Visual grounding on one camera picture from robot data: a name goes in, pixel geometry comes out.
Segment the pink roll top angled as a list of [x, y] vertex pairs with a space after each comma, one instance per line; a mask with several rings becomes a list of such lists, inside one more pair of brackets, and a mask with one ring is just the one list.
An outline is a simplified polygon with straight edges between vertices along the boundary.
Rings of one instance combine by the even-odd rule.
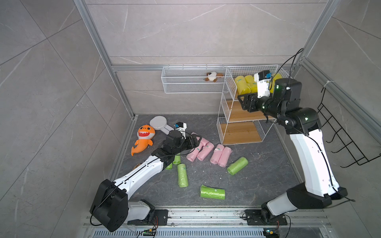
[[196, 135], [196, 138], [197, 140], [200, 140], [199, 142], [199, 146], [200, 147], [204, 147], [206, 146], [207, 144], [209, 144], [209, 141], [206, 140], [204, 137], [203, 138], [200, 138], [200, 135], [196, 134], [195, 132], [191, 133], [192, 135]]

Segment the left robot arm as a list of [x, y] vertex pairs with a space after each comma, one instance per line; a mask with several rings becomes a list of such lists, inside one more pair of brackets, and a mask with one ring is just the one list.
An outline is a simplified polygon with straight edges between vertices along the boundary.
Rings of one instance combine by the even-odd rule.
[[90, 217], [109, 232], [130, 221], [154, 224], [155, 207], [145, 200], [131, 202], [130, 198], [149, 179], [173, 163], [176, 155], [193, 152], [201, 140], [198, 134], [170, 131], [160, 147], [136, 169], [114, 181], [106, 179], [100, 183], [89, 210]]

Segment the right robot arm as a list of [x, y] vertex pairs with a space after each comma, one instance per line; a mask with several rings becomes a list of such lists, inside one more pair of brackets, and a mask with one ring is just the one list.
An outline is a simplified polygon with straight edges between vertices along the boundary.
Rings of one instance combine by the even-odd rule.
[[348, 195], [330, 167], [317, 111], [300, 107], [302, 83], [282, 78], [275, 81], [273, 88], [270, 97], [249, 93], [239, 95], [237, 99], [243, 110], [249, 113], [260, 111], [266, 117], [275, 118], [285, 128], [297, 150], [305, 181], [262, 205], [261, 219], [266, 224], [298, 209], [327, 208], [333, 200]]

